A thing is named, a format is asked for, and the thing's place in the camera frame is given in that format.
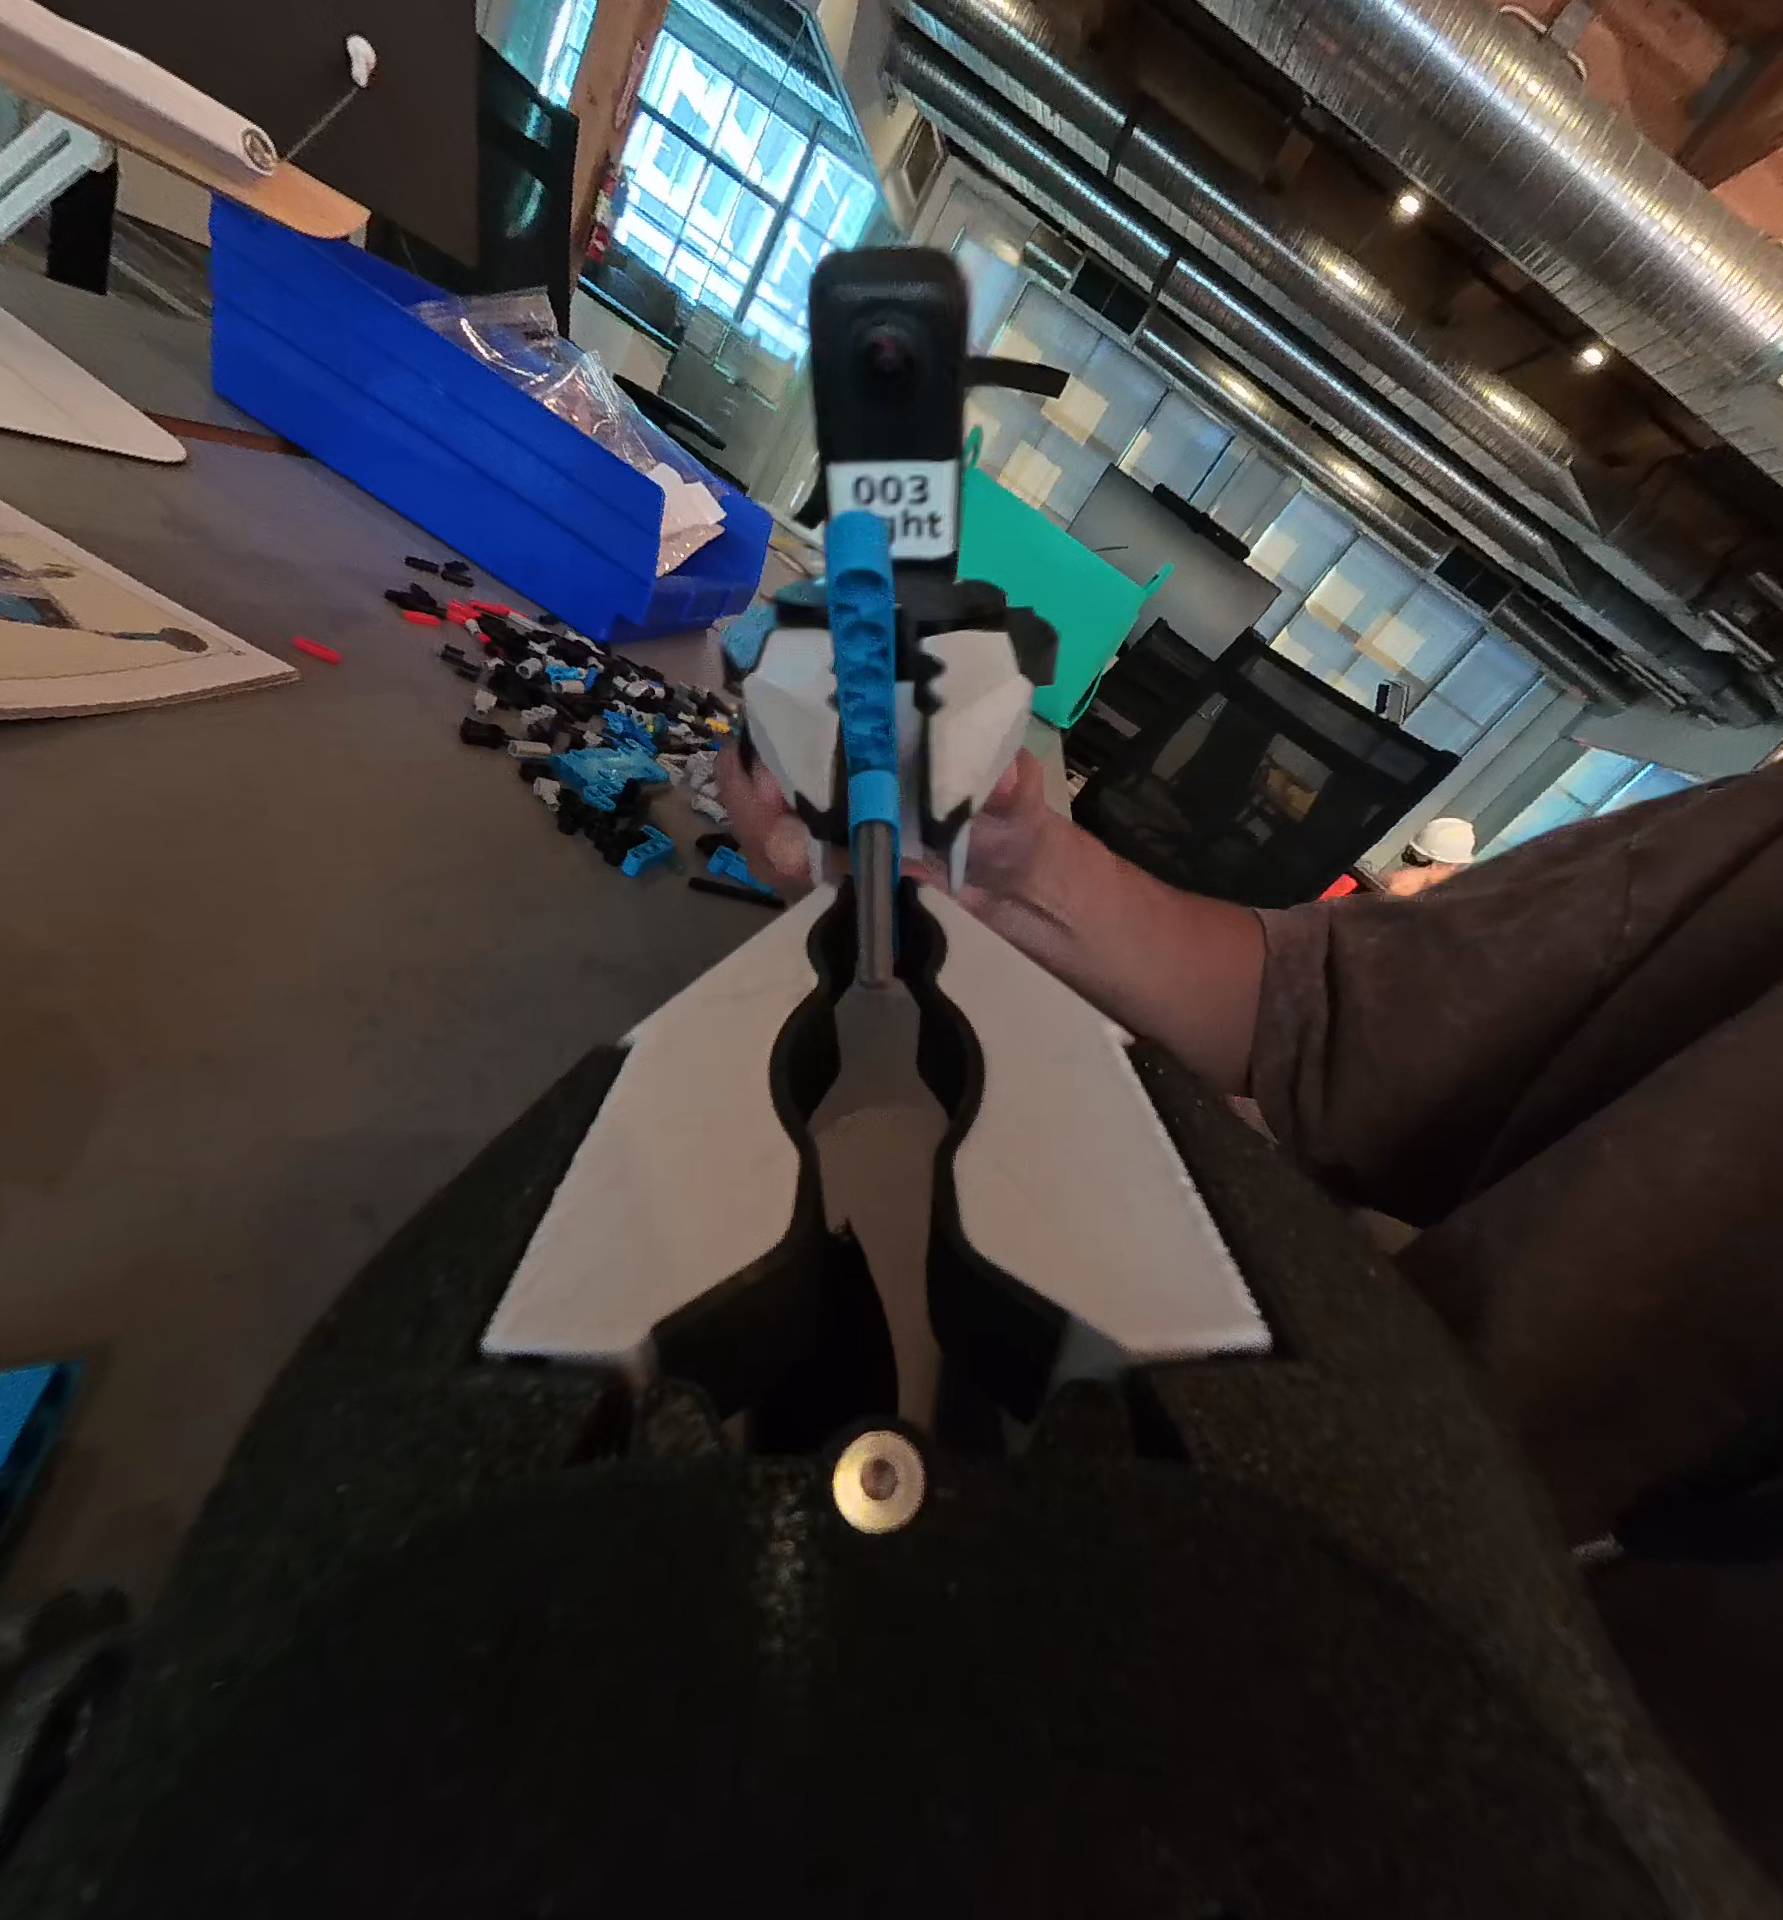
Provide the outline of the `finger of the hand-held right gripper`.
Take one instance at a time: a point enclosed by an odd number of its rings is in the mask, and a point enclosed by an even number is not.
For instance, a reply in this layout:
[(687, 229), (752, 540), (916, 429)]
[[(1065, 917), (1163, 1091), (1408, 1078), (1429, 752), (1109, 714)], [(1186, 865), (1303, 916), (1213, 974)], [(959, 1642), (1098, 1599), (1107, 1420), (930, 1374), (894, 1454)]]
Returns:
[(822, 849), (848, 843), (848, 800), (826, 623), (782, 623), (741, 636), (743, 730), (752, 758)]
[(1024, 750), (1034, 682), (1009, 630), (918, 636), (903, 683), (903, 832), (944, 890), (963, 889), (969, 826)]

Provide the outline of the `silver ventilation duct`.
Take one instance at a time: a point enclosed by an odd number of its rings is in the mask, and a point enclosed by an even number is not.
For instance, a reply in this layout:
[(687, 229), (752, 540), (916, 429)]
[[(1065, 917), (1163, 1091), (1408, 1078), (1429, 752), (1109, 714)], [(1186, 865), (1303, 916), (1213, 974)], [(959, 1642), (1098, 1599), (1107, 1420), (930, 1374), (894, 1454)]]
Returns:
[(1189, 53), (1242, 50), (1783, 491), (1783, 240), (1497, 3), (898, 3), (1103, 156)]

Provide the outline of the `pile of small building bricks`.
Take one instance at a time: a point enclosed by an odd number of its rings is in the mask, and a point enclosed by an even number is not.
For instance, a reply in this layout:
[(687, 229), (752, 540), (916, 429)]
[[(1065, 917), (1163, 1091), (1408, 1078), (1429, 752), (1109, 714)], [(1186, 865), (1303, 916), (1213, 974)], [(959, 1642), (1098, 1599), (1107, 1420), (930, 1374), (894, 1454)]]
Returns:
[(674, 868), (679, 843), (653, 815), (674, 795), (703, 826), (687, 886), (782, 907), (721, 800), (720, 754), (740, 719), (729, 693), (488, 598), (459, 558), (408, 554), (403, 567), (407, 583), (383, 598), (405, 623), (445, 630), (438, 661), (472, 691), (461, 743), (504, 755), (560, 836), (588, 841), (621, 876)]

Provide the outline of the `black axle rod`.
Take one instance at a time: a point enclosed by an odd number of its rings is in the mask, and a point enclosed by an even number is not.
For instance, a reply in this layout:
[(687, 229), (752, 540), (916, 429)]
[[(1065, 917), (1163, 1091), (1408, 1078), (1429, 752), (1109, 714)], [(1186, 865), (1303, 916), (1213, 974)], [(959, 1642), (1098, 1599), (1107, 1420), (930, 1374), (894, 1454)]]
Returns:
[(898, 977), (900, 836), (889, 820), (852, 828), (851, 870), (857, 929), (857, 981), (868, 991)]

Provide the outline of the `long blue perforated beam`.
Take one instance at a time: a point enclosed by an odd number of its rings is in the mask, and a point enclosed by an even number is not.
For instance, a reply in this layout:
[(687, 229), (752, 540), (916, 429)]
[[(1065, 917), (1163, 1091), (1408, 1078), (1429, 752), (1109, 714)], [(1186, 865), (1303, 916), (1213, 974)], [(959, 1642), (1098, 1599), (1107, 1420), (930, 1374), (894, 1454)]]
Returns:
[(900, 605), (887, 523), (868, 511), (835, 516), (826, 528), (826, 560), (847, 777), (863, 769), (900, 776)]

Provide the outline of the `light wooden board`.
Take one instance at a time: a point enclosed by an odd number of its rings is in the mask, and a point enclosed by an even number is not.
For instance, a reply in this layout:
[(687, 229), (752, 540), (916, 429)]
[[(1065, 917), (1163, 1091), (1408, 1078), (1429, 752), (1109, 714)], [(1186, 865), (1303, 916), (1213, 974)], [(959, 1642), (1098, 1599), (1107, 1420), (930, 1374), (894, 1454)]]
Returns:
[(230, 176), (221, 187), (214, 187), (214, 195), (228, 197), (308, 237), (345, 242), (370, 220), (366, 204), (288, 160), (282, 160), (270, 174)]

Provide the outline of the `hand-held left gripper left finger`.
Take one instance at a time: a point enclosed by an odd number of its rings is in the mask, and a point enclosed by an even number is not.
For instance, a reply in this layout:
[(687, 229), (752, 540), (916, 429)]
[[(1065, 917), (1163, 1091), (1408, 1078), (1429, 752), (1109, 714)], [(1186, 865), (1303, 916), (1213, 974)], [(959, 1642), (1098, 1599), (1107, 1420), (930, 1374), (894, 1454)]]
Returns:
[(855, 977), (847, 882), (772, 916), (607, 1057), (611, 1078), (480, 1334), (500, 1361), (873, 1353), (873, 1272), (812, 1120)]

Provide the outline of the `instruction booklet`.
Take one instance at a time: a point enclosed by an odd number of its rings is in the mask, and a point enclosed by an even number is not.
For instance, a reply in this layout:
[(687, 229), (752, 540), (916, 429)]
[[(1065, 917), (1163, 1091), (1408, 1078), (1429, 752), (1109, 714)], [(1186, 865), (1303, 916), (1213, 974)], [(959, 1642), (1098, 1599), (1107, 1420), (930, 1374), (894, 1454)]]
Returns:
[(296, 677), (0, 498), (0, 724), (178, 707)]

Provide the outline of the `person's brown clothing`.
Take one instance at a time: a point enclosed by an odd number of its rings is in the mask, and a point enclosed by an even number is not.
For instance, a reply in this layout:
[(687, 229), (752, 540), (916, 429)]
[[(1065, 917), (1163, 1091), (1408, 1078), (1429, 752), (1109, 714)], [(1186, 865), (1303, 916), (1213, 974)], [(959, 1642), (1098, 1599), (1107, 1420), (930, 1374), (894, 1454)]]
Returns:
[[(1453, 1206), (1380, 1197), (1575, 1543), (1783, 1435), (1783, 1144), (1586, 1144)], [(1783, 1553), (1605, 1575), (1617, 1650), (1783, 1888)]]

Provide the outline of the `person's right forearm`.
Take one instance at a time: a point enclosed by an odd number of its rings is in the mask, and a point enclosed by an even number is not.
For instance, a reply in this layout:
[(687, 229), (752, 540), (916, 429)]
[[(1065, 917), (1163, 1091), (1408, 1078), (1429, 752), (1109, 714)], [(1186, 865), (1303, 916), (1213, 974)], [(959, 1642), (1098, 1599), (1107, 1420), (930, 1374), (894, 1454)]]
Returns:
[(1636, 1202), (1783, 1162), (1783, 758), (1417, 899), (1254, 910), (1103, 866), (1100, 999), (1349, 1201), (1433, 1227), (1512, 1181)]

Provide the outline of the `person's right hand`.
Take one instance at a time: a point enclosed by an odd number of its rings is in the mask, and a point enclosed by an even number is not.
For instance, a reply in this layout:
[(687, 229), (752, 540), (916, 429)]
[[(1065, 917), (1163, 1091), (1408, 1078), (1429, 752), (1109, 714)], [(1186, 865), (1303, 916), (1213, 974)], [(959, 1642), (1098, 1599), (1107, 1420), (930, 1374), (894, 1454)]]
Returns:
[[(716, 798), (727, 812), (747, 868), (782, 899), (801, 899), (820, 881), (813, 855), (823, 852), (786, 800), (772, 771), (733, 741), (715, 755)], [(1043, 761), (1021, 750), (969, 826), (957, 898), (986, 912), (1027, 898), (1027, 882), (1052, 853), (1069, 849), (1071, 822), (1048, 800)]]

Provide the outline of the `blue plastic bin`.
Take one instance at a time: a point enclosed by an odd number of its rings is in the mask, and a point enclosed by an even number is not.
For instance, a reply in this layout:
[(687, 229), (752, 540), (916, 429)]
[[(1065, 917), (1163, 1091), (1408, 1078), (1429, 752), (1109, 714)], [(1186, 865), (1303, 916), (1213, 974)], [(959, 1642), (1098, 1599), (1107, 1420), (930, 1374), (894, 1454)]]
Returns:
[(431, 540), (596, 640), (703, 630), (755, 598), (765, 506), (729, 493), (721, 535), (657, 575), (659, 486), (425, 325), (433, 285), (223, 197), (209, 242), (218, 394)]

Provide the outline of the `paned window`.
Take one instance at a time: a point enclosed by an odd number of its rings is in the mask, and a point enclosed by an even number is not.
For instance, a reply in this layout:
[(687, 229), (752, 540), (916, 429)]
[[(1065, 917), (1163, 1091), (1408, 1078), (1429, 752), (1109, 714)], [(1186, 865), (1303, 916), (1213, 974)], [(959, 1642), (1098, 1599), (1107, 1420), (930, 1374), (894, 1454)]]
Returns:
[(622, 209), (586, 277), (655, 340), (735, 380), (808, 357), (815, 264), (883, 199), (830, 45), (801, 3), (674, 1), (638, 81)]

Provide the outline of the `small black monitor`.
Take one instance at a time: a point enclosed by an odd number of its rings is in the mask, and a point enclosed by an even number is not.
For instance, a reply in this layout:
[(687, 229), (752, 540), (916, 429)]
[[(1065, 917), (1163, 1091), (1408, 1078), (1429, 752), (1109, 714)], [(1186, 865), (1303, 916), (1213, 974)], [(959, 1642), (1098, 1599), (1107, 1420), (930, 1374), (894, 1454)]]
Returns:
[(478, 50), (480, 293), (543, 291), (569, 335), (571, 190), (578, 123), (485, 38)]

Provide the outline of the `white stand base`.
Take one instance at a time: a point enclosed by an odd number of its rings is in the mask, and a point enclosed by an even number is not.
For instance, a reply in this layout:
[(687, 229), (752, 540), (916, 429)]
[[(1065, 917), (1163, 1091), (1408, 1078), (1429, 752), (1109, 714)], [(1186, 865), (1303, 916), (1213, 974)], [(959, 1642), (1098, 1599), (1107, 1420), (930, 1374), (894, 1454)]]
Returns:
[(162, 466), (178, 438), (0, 308), (0, 430)]

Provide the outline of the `brown post with red label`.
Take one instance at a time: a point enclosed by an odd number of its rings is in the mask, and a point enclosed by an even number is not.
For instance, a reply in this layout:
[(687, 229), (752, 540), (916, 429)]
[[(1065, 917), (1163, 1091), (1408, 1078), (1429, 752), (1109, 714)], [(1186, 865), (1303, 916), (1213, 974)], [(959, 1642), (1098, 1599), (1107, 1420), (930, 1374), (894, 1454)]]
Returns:
[(569, 284), (588, 261), (599, 189), (617, 171), (657, 37), (665, 1), (597, 1), (578, 62), (569, 110), (576, 150), (569, 200)]

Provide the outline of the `clear plastic bags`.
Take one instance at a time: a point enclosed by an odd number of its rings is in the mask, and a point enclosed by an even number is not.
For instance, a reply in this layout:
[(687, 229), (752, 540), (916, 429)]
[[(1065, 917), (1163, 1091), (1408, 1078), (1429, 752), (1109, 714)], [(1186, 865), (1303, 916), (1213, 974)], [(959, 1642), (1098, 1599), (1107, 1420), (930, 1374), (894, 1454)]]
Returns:
[(413, 313), (663, 495), (655, 575), (668, 577), (727, 530), (723, 486), (649, 418), (601, 360), (567, 338), (543, 285), (438, 293)]

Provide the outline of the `grey desk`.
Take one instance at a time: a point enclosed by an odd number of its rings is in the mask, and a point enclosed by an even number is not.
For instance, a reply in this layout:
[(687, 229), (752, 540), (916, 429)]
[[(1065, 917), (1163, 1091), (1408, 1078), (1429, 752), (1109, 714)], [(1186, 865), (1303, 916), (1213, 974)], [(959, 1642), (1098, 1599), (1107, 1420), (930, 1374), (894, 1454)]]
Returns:
[(763, 913), (617, 876), (459, 741), (470, 686), (383, 598), (454, 551), (220, 402), (206, 323), (14, 262), (0, 305), (190, 449), (0, 433), (0, 498), (297, 669), (0, 724), (0, 1370), (83, 1365), (4, 1617), (145, 1607), (352, 1275)]

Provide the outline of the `black monitor panel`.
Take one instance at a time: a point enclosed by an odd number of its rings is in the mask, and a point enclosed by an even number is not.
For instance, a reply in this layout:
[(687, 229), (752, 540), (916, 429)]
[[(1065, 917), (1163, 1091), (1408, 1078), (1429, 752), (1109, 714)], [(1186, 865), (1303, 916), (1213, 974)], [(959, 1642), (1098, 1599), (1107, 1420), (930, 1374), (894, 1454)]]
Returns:
[[(328, 192), (439, 251), (478, 253), (476, 94), (483, 3), (141, 1), (54, 3), (252, 121), (278, 157)], [(198, 313), (198, 248), (223, 176), (165, 147), (117, 147), (115, 187), (81, 184), (45, 226), (45, 269), (106, 293), (117, 235), (156, 227), (133, 284), (145, 302)]]

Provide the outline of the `black mesh office chair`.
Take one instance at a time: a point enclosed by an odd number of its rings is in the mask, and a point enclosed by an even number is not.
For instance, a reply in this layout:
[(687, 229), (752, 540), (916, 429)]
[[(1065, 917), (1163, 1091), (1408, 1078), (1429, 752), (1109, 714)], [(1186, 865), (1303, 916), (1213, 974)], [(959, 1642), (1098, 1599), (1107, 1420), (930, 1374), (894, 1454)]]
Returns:
[(1184, 892), (1284, 907), (1331, 890), (1456, 765), (1458, 755), (1240, 636), (1106, 754), (1071, 815)]

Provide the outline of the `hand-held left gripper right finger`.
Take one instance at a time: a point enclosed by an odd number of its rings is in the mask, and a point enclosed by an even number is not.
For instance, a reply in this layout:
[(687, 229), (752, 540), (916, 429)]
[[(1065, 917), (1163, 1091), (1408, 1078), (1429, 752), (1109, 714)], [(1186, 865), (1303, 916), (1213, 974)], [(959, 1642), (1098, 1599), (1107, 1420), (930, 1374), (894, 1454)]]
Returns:
[(1272, 1331), (1134, 1039), (954, 899), (903, 882), (900, 977), (944, 1119), (926, 1315), (950, 1363), (1195, 1363)]

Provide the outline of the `teal plastic panel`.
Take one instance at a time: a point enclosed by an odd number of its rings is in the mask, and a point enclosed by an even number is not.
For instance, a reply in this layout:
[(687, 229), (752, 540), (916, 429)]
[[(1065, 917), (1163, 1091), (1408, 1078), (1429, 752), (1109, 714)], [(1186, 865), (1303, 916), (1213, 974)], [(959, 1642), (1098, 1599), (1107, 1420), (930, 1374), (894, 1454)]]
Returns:
[(957, 570), (1001, 586), (1015, 610), (1037, 614), (1053, 630), (1053, 662), (1029, 669), (1034, 713), (1071, 730), (1174, 567), (1165, 562), (1146, 580), (1119, 572), (981, 471), (981, 439), (974, 425), (963, 443)]

